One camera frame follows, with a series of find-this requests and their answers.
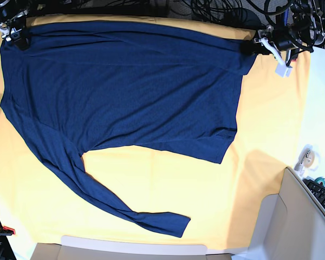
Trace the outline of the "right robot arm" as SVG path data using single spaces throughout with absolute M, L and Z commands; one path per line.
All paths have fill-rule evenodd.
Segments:
M 0 1 L 0 33 L 3 40 L 12 42 L 20 50 L 30 47 L 27 31 L 29 1 Z

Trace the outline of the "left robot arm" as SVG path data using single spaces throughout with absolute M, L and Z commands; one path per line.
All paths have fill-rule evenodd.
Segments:
M 313 47 L 325 41 L 324 1 L 287 1 L 275 11 L 269 11 L 270 1 L 263 8 L 253 1 L 251 7 L 265 16 L 268 25 L 257 29 L 254 37 L 241 44 L 241 52 L 253 55 L 272 54 L 269 48 L 283 51 L 313 52 Z

